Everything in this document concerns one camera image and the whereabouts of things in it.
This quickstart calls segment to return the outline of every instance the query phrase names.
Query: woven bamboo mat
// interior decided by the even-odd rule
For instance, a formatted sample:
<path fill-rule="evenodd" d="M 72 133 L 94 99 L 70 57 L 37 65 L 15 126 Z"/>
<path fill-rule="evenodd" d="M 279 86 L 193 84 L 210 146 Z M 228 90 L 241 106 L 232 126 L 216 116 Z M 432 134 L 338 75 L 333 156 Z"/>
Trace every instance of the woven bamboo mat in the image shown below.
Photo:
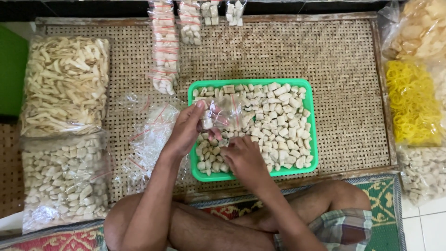
<path fill-rule="evenodd" d="M 0 124 L 0 218 L 23 211 L 24 184 L 19 129 Z"/>
<path fill-rule="evenodd" d="M 151 29 L 136 26 L 46 25 L 48 35 L 109 37 L 111 53 L 110 100 L 105 128 L 111 132 L 117 167 L 131 153 L 127 139 L 145 114 L 120 107 L 119 96 L 148 92 L 153 101 L 163 97 L 145 77 L 151 60 Z M 311 173 L 276 177 L 277 181 L 322 176 L 388 166 L 389 147 L 382 97 L 367 19 L 317 22 L 245 22 L 244 26 L 205 26 L 202 46 L 181 46 L 178 98 L 187 101 L 189 85 L 197 80 L 304 78 L 313 89 L 319 166 Z M 198 182 L 187 174 L 174 194 L 238 188 L 238 181 Z M 125 195 L 111 188 L 112 201 Z"/>

